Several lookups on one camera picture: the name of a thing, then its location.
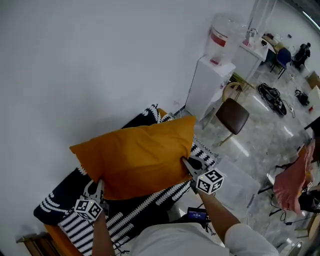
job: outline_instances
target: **black and white patterned blanket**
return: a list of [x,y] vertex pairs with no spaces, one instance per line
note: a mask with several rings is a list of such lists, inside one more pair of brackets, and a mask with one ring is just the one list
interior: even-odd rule
[[[152,105],[130,121],[127,127],[152,125],[172,120],[169,114],[161,118],[157,106]],[[197,140],[194,140],[191,155],[214,165],[215,160],[207,155]],[[128,200],[107,200],[109,216],[106,224],[113,246],[120,247],[136,237],[145,228],[158,224],[157,214],[169,210],[189,189],[190,181],[177,184],[147,196]],[[34,216],[48,225],[59,225],[74,246],[85,256],[92,255],[94,238],[93,221],[84,220],[73,210],[76,200],[86,194],[94,194],[94,183],[82,167],[76,168],[34,210]]]

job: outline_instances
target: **blue chair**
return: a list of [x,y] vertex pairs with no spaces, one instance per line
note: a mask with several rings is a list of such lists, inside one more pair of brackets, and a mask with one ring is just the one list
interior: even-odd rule
[[289,63],[290,61],[291,61],[291,52],[287,48],[283,47],[282,49],[279,50],[278,54],[276,55],[276,61],[273,63],[270,72],[274,70],[277,63],[280,64],[282,69],[279,72],[279,77],[278,77],[279,79],[282,76],[282,74],[286,71],[287,63]]

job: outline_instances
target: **pink cloth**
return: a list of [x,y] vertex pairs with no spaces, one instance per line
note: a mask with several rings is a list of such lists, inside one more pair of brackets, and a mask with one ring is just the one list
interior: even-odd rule
[[301,213],[298,198],[302,188],[306,187],[306,172],[310,170],[312,155],[315,150],[315,140],[307,147],[294,164],[275,177],[273,192],[280,207]]

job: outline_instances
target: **person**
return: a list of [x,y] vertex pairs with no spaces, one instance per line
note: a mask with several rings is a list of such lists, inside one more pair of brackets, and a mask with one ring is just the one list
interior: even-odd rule
[[297,54],[294,56],[294,59],[292,60],[293,65],[297,69],[300,69],[300,66],[304,65],[306,59],[310,57],[310,47],[311,47],[311,44],[309,42],[307,44],[305,43],[301,44],[299,51],[297,52]]
[[[278,256],[279,253],[262,235],[253,231],[229,212],[214,195],[198,192],[216,234],[225,247],[199,223],[168,223],[147,227],[137,236],[131,256]],[[114,256],[105,215],[93,226],[92,256]]]

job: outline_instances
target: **brown chair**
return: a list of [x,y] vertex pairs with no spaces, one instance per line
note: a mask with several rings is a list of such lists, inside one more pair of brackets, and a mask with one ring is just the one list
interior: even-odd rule
[[[231,82],[224,88],[222,94],[223,103],[215,113],[215,116],[231,132],[231,134],[226,139],[220,141],[219,146],[225,143],[233,135],[237,135],[247,122],[249,112],[237,102],[237,99],[240,93],[244,92],[249,86],[251,85],[240,82]],[[230,96],[234,92],[236,92],[236,96],[232,99]]]

